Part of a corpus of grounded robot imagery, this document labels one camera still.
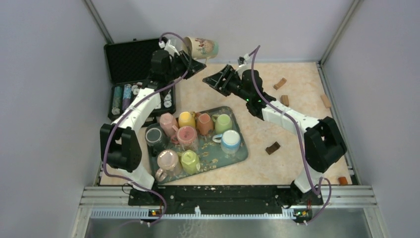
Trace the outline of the cream patterned mug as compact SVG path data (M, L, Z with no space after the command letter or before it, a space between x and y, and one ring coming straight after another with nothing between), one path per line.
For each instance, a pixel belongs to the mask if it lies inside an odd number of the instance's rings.
M215 58L219 53L219 44L216 41L204 38L184 37L183 49L192 53L194 60L205 60Z

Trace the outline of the light green mug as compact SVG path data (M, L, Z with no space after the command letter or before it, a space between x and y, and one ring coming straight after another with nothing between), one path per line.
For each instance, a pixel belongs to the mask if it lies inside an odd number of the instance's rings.
M231 130L233 128L232 119L227 114L212 115L211 118L214 122L214 129L216 134L223 134L225 131Z

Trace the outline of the white and blue mug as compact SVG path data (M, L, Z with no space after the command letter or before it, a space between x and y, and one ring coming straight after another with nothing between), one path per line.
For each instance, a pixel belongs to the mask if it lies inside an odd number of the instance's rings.
M234 154L239 150L241 144L241 136L235 130L227 130L222 134L212 137L213 142L219 143L221 149L226 154Z

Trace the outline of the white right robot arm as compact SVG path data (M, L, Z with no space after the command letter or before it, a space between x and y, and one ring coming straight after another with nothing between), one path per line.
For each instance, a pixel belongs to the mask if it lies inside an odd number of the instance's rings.
M223 96L234 94L245 100L249 113L263 121L281 126L298 138L304 168L291 184L290 197L304 204L311 192L320 194L323 174L347 152L338 125L332 117L317 119L285 106L263 90L263 80L255 69L239 73L231 65L203 78Z

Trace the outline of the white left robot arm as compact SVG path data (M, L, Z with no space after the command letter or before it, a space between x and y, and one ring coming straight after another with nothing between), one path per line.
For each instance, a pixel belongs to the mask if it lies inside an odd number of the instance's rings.
M156 50L152 53L151 69L142 80L139 93L115 121L100 129L103 172L111 178L126 180L141 191L140 199L147 205L158 201L159 192L153 188L155 179L141 165L142 151L137 131L160 103L160 93L204 69L205 64L193 59L190 49Z

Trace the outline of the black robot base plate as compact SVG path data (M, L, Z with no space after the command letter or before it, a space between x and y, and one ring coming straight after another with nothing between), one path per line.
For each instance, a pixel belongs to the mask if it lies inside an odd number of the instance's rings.
M292 206L321 205L312 192L282 185L155 185L153 191L132 189L129 206L156 206L166 213L191 214L196 207L204 215L280 214Z

